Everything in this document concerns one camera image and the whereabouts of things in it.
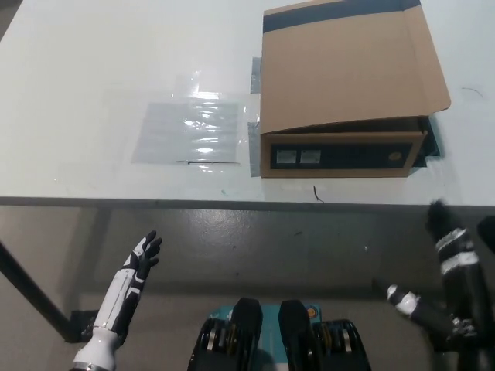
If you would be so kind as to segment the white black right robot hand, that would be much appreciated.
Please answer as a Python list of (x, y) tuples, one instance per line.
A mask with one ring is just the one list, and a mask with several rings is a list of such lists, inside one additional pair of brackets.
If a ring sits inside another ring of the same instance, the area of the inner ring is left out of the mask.
[(439, 260), (446, 308), (429, 304), (421, 296), (388, 284), (387, 301), (411, 322), (449, 341), (464, 334), (475, 335), (484, 303), (480, 284), (480, 259), (473, 238), (456, 214), (441, 200), (430, 204), (426, 229)]

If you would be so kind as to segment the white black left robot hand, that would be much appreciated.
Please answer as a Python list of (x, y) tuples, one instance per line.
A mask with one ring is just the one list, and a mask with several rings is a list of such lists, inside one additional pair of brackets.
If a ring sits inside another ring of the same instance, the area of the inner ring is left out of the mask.
[(161, 243), (151, 231), (116, 272), (94, 321), (91, 339), (73, 359), (73, 370), (116, 369), (116, 352), (125, 343), (150, 270), (159, 262)]

